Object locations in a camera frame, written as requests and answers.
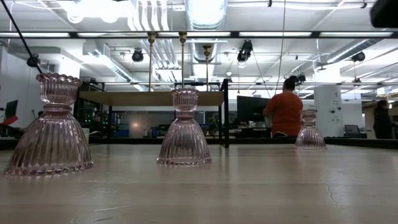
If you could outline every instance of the person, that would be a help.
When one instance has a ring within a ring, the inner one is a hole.
[[[377,139],[392,139],[392,123],[388,114],[387,100],[378,101],[373,111],[373,129]]]
[[[303,103],[293,93],[296,81],[296,76],[286,79],[282,93],[273,96],[263,111],[264,116],[272,115],[273,138],[287,136],[294,138],[299,134]]]

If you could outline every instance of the pink glass candle holder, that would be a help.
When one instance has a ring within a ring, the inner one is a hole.
[[[303,126],[298,133],[295,147],[301,150],[325,150],[323,136],[315,126],[317,110],[303,110],[301,113]]]
[[[93,165],[85,134],[70,114],[82,81],[57,73],[36,76],[44,113],[22,135],[4,170],[9,175],[59,174]]]
[[[157,163],[198,165],[211,162],[205,135],[193,119],[198,105],[198,90],[172,90],[177,119],[170,125],[163,140]]]

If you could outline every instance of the red object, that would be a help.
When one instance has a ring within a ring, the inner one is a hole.
[[[268,102],[265,114],[272,114],[272,134],[298,135],[303,102],[294,93],[277,94]]]
[[[10,117],[9,119],[3,121],[1,124],[10,125],[10,124],[16,122],[17,120],[18,120],[18,117],[16,115],[14,115],[14,116]]]

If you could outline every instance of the white painted table surface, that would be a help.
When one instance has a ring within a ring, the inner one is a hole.
[[[160,145],[91,146],[86,172],[0,175],[0,223],[398,223],[398,151],[329,148],[210,146],[212,164],[166,167]]]

